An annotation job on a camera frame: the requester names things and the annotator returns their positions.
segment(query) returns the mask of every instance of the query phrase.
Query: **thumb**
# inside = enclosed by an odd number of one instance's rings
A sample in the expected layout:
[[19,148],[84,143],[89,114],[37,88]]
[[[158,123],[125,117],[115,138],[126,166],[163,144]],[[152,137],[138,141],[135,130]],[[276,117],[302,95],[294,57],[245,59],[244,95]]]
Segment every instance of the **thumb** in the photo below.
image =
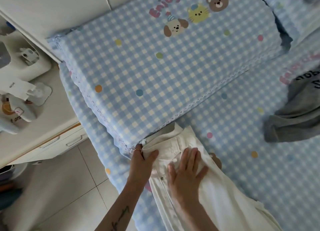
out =
[[205,177],[205,175],[207,174],[208,171],[209,171],[209,168],[207,166],[204,166],[201,169],[201,171],[198,173],[196,178],[197,178],[199,184],[203,180],[203,178]]
[[176,170],[174,169],[174,165],[172,163],[170,163],[168,165],[168,172],[169,172],[170,185],[172,185],[172,184],[174,184],[174,181],[175,181],[176,176],[177,176]]
[[151,154],[148,156],[146,161],[152,165],[153,162],[157,159],[158,155],[159,155],[159,151],[155,150],[155,151],[151,152]]

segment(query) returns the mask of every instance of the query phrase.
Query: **gray garment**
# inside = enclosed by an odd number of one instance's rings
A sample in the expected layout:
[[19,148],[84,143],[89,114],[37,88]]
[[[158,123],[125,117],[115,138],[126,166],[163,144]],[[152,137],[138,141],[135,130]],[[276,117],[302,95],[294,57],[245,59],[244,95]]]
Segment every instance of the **gray garment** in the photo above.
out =
[[287,104],[264,124],[266,142],[299,141],[317,135],[320,135],[319,68],[291,82]]

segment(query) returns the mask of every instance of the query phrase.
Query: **floor tile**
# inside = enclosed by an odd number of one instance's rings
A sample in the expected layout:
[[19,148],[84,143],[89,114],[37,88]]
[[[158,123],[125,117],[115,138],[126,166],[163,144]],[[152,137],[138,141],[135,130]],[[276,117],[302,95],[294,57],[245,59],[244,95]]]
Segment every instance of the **floor tile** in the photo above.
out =
[[98,158],[98,154],[94,149],[94,146],[91,144],[91,141],[89,139],[85,140],[79,144],[78,147],[96,185],[99,185],[103,181],[107,180],[108,177],[106,175],[105,168]]
[[[109,210],[119,196],[117,189],[111,184],[110,180],[106,180],[105,182],[99,184],[97,187],[102,196],[104,203],[107,206],[107,209]],[[135,227],[134,220],[131,219],[127,227],[127,231],[136,231],[136,230],[137,229]]]
[[29,231],[95,188],[78,147],[44,160],[31,174],[22,196],[4,213],[11,231]]
[[94,231],[107,213],[97,188],[40,225],[45,231]]

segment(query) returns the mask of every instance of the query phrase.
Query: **white jeans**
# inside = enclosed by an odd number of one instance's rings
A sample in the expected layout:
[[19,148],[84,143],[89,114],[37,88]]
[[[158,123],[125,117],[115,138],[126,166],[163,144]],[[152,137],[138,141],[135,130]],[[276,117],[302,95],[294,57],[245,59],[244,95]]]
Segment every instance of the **white jeans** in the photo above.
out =
[[190,230],[189,226],[176,212],[168,187],[168,164],[173,162],[178,169],[180,157],[185,148],[197,147],[202,161],[209,172],[199,188],[199,200],[219,231],[279,231],[277,221],[263,208],[262,203],[242,194],[234,183],[218,168],[201,142],[189,126],[182,129],[171,123],[142,142],[143,154],[159,150],[154,162],[150,186],[160,215],[167,231]]

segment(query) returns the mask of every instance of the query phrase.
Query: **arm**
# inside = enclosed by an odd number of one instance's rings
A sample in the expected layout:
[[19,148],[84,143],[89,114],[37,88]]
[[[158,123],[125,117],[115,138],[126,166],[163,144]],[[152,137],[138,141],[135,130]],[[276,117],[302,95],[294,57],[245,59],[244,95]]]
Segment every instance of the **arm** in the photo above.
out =
[[205,209],[199,202],[199,186],[208,172],[204,167],[198,174],[201,154],[197,148],[187,148],[181,156],[179,170],[176,173],[174,166],[169,164],[169,188],[171,196],[177,203],[177,210],[194,231],[219,231]]
[[159,154],[154,151],[145,160],[140,151],[141,146],[137,145],[136,149],[131,159],[127,183],[95,231],[126,230],[143,188],[150,178],[153,162]]

